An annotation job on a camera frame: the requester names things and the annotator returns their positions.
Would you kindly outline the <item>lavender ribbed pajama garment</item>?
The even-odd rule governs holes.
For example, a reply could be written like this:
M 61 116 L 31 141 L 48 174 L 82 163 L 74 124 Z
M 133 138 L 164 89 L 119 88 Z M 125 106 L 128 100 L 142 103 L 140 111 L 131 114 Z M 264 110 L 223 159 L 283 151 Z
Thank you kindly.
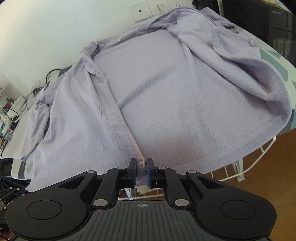
M 184 7 L 92 42 L 31 108 L 21 158 L 34 192 L 137 160 L 209 173 L 276 136 L 292 106 L 257 38 L 213 10 Z

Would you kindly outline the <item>black nightstand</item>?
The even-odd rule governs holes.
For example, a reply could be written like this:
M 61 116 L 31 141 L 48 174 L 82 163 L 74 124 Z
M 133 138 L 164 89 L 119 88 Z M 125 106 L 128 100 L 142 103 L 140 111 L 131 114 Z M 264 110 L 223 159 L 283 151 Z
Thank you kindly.
M 222 1 L 223 15 L 295 65 L 295 15 L 260 1 Z

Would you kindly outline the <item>white wall socket panel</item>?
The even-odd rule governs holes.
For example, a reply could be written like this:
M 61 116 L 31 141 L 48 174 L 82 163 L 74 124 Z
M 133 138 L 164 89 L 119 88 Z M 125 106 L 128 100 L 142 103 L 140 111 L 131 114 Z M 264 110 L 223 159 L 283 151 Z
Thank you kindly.
M 128 10 L 134 20 L 139 22 L 153 16 L 162 15 L 168 11 L 181 7 L 192 7 L 192 1 L 188 0 L 143 0 L 128 5 Z

